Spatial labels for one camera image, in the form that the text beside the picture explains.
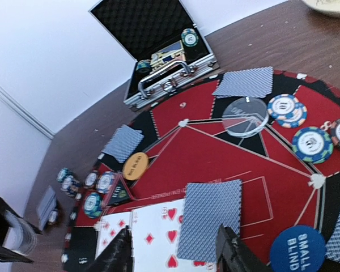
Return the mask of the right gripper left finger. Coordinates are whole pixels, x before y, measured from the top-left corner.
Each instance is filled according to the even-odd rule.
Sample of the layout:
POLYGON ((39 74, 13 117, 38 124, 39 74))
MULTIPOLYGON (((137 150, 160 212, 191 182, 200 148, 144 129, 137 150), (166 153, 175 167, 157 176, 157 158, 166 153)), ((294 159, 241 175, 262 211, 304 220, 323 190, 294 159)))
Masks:
POLYGON ((125 226, 100 253, 86 271, 131 272, 133 271, 133 243, 129 226, 125 226))

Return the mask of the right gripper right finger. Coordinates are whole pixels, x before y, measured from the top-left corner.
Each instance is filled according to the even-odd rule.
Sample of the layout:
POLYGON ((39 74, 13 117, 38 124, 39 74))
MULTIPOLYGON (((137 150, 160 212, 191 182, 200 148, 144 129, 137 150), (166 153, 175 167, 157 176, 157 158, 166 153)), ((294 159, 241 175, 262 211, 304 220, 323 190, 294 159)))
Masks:
POLYGON ((216 270, 262 272, 269 271, 269 267, 261 262, 231 227, 221 224, 216 238, 216 270))

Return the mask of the eight of diamonds card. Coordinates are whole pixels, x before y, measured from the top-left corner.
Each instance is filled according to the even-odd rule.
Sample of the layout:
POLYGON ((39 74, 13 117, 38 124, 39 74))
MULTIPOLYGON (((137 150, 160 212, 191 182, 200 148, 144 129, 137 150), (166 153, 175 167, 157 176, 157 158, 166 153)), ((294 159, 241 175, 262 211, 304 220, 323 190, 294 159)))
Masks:
POLYGON ((131 212, 121 212, 102 216, 98 226, 95 258, 111 243, 116 235, 126 226, 130 226, 131 212))

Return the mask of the eight of hearts card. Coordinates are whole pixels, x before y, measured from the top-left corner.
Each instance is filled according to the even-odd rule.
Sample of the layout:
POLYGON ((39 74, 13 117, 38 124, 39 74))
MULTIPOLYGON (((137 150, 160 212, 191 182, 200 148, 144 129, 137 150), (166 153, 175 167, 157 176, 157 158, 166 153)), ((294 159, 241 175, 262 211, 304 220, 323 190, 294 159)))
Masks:
POLYGON ((184 200, 163 202, 132 211, 134 271, 215 271, 215 264, 176 256, 184 200))

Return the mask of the teal chip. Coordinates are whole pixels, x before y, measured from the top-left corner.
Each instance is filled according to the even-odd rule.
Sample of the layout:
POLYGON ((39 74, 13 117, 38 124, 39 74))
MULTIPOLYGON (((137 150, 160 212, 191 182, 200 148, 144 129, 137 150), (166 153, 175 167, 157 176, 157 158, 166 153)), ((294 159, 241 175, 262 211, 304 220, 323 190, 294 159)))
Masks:
POLYGON ((91 192, 84 199, 83 211, 84 214, 92 219, 98 218, 103 209, 101 207, 101 196, 97 192, 91 192))

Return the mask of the light blue 10 chip stack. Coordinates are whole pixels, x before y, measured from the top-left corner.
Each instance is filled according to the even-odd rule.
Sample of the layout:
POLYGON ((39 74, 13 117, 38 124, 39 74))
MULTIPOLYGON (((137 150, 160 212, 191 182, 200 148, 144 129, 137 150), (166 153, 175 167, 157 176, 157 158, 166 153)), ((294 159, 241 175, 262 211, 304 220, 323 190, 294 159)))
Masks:
POLYGON ((61 191, 69 197, 75 197, 80 187, 81 183, 73 175, 68 175, 63 180, 61 191))

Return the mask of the dark blue green chip stack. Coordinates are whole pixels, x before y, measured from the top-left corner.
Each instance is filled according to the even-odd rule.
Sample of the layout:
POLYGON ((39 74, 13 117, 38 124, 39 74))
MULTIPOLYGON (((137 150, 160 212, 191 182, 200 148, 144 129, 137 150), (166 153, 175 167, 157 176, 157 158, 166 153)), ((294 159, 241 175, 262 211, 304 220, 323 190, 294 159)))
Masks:
POLYGON ((71 169, 67 168, 67 167, 63 167, 59 170, 58 174, 57 174, 57 181, 59 183, 63 183, 64 179, 69 176, 72 175, 72 171, 71 169))

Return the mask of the blue checkered card deck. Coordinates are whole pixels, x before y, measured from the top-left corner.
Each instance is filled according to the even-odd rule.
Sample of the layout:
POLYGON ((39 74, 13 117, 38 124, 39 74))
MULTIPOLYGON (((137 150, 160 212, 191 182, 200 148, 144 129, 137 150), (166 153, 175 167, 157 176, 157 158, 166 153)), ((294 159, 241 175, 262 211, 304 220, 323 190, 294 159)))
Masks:
POLYGON ((10 249, 24 256, 29 255, 37 244, 35 231, 24 219, 9 212, 5 215, 5 219, 14 232, 14 243, 10 249))

